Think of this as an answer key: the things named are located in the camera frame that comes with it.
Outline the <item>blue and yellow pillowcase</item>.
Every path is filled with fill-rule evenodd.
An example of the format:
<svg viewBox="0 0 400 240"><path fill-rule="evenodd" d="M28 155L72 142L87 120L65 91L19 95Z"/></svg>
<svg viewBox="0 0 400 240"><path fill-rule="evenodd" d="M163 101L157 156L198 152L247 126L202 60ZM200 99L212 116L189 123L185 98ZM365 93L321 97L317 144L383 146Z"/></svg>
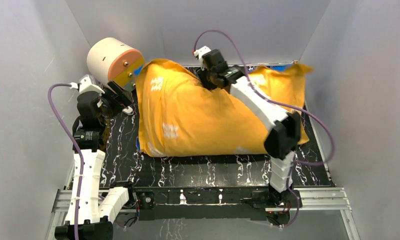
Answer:
<svg viewBox="0 0 400 240"><path fill-rule="evenodd" d="M269 133L240 100L208 90L169 59L149 62L135 81L138 148L150 157L265 154Z"/></svg>

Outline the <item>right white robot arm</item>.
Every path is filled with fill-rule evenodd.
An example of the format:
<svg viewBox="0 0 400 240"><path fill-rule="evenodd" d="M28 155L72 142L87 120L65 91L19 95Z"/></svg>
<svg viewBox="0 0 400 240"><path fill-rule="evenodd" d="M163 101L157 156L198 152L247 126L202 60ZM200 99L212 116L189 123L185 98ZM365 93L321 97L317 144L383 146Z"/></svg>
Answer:
<svg viewBox="0 0 400 240"><path fill-rule="evenodd" d="M294 151L301 139L301 116L288 112L256 87L246 66L228 65L218 49L207 46L192 52L200 66L196 69L208 90L220 88L241 101L268 130L264 148L270 155L271 176L267 201L276 207L288 207L292 187Z"/></svg>

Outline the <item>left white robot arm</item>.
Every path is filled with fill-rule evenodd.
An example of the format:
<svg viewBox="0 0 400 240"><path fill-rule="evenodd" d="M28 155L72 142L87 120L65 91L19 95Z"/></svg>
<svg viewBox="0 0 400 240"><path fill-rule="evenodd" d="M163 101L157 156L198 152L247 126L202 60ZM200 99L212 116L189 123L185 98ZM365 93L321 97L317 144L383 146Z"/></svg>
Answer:
<svg viewBox="0 0 400 240"><path fill-rule="evenodd" d="M110 137L110 120L127 110L131 100L124 90L110 81L101 87L90 75L78 83L65 84L78 90L79 116L69 130L59 123L73 144L74 174L70 205L62 226L54 230L57 240L111 240L113 223L119 211L138 202L133 184L114 183L100 202L100 178Z"/></svg>

